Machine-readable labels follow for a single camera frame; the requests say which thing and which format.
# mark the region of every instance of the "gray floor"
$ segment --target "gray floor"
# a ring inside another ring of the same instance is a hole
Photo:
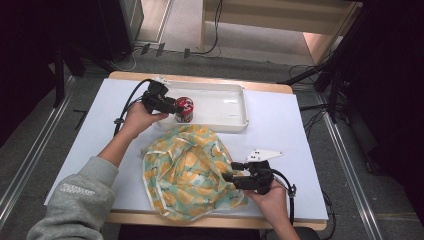
[[[158,12],[157,8],[163,5],[163,2],[167,0],[154,1],[154,4],[151,0],[146,0],[148,4],[144,5],[145,21],[149,23],[150,18],[158,18],[156,15],[162,16],[159,14],[162,12]],[[164,44],[164,49],[169,51],[209,50],[215,42],[215,24],[205,22],[202,32],[202,12],[203,1],[172,0],[171,9],[157,44]],[[150,26],[150,24],[142,25],[141,32],[147,31]],[[301,32],[228,23],[219,23],[218,29],[217,47],[208,56],[276,64],[313,64]]]
[[[288,79],[290,69],[290,66],[270,62],[199,56],[184,59],[182,54],[173,52],[164,52],[161,57],[156,57],[155,50],[136,56],[136,60],[135,72],[219,77],[258,82]],[[122,64],[131,65],[132,62],[128,59],[126,63]],[[291,73],[296,75],[304,69],[295,68]],[[23,239],[28,229],[44,216],[43,202],[46,193],[51,188],[78,134],[78,129],[75,128],[82,114],[73,110],[89,110],[102,80],[107,76],[96,67],[88,67],[88,70],[84,77],[75,78],[75,87],[63,116],[1,230],[0,239]],[[297,84],[294,86],[294,90],[299,106],[318,103],[317,93],[310,86]],[[53,99],[54,91],[39,103],[37,109],[28,116],[0,149],[2,194],[52,111]],[[303,121],[306,123],[316,113],[317,110],[302,112]],[[388,176],[369,174],[365,168],[363,153],[360,151],[351,129],[343,121],[339,121],[337,127],[340,129],[356,174],[377,218],[382,238],[423,239],[424,229],[414,215],[402,187]],[[322,189],[330,196],[336,212],[337,226],[332,239],[369,238],[324,120],[319,121],[312,128],[309,143]],[[328,236],[331,226],[332,222],[330,221],[328,228],[319,232],[320,236]],[[115,224],[106,224],[103,229],[106,239],[116,239],[118,231],[119,225]]]

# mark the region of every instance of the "black curtain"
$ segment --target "black curtain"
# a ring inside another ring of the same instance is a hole
[[[377,143],[369,158],[404,186],[424,225],[423,9],[420,0],[364,1],[361,26],[330,72],[340,72]]]
[[[39,1],[0,3],[0,147],[55,86],[49,28]]]

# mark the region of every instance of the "metal rail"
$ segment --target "metal rail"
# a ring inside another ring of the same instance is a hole
[[[321,94],[317,93],[317,98],[318,98],[319,104],[326,103],[325,98]],[[371,209],[371,206],[367,200],[367,197],[362,189],[361,183],[359,182],[358,176],[356,175],[355,169],[352,165],[349,154],[343,143],[343,139],[341,137],[337,124],[333,123],[333,121],[331,120],[330,116],[327,113],[324,115],[324,119],[328,128],[328,131],[330,132],[330,136],[333,140],[334,147],[339,156],[339,160],[342,165],[343,171],[345,173],[347,182],[352,191],[352,195],[355,200],[356,206],[358,207],[358,211],[362,218],[365,231],[367,232],[369,239],[373,239],[373,240],[383,239],[383,236],[381,235],[374,212]]]
[[[7,188],[5,194],[0,200],[0,231],[6,223],[6,220],[9,217],[10,213],[12,212],[13,207],[18,201],[18,198],[22,193],[26,182],[31,176],[31,173],[37,165],[37,162],[45,146],[47,145],[53,131],[55,130],[60,118],[62,117],[62,114],[69,103],[69,99],[74,89],[74,86],[75,79],[71,76],[65,86],[65,92],[67,92],[65,98],[59,104],[59,106],[57,106],[57,108],[54,108],[50,113],[49,118],[47,119],[40,133],[38,134],[37,139],[35,140],[24,161],[22,162],[19,170],[16,172],[15,177],[9,184],[9,187]]]

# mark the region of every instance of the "white table surface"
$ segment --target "white table surface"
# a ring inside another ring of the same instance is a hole
[[[59,181],[77,173],[91,156],[97,155],[111,140],[115,129],[113,121],[120,116],[137,84],[138,81],[104,80],[45,204]],[[142,85],[135,97],[142,95],[147,85]],[[283,152],[283,156],[269,162],[271,168],[282,172],[291,184],[297,186],[295,220],[327,220],[296,95],[246,90],[245,99],[248,127],[239,133],[217,133],[232,159],[244,162],[254,149]],[[112,187],[116,193],[113,210],[153,211],[142,179],[141,150],[164,133],[164,129],[154,124],[129,146]],[[211,214],[262,217],[259,208],[250,199],[246,206]]]

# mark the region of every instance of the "gray carpet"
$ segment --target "gray carpet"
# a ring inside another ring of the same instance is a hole
[[[137,55],[137,65],[132,71],[275,82],[289,79],[289,70],[291,69],[291,66],[269,62],[200,56],[190,56],[184,59],[181,53],[173,52],[163,52],[162,56],[156,57],[156,53],[155,50],[151,50],[145,55]],[[124,69],[131,68],[133,66],[132,59],[123,60],[119,66]],[[1,230],[0,239],[24,239],[29,228],[45,215],[43,202],[46,193],[50,190],[78,134],[76,127],[82,114],[74,112],[74,110],[89,110],[102,80],[107,77],[107,73],[96,66],[86,62],[86,67],[87,72],[84,77],[75,78],[76,85],[69,104]],[[296,75],[304,70],[305,67],[297,67],[292,69],[291,74]],[[296,84],[294,90],[299,106],[318,104],[316,93],[310,85]],[[14,173],[25,159],[52,111],[53,102],[54,91],[38,104],[34,112],[0,149],[1,194],[4,194]],[[307,123],[317,111],[302,112],[304,123]],[[353,132],[341,120],[338,121],[337,126],[342,133],[352,164],[370,201],[384,239],[424,239],[424,229],[414,215],[402,186],[389,176],[369,174],[365,167],[365,158]],[[324,120],[313,126],[309,143],[321,187],[330,196],[336,213],[337,226],[332,239],[368,239]],[[105,239],[117,239],[119,227],[116,224],[106,224],[102,230]],[[331,227],[332,221],[330,220],[327,229],[319,232],[319,235],[322,238],[328,236]],[[270,234],[268,239],[276,238]]]

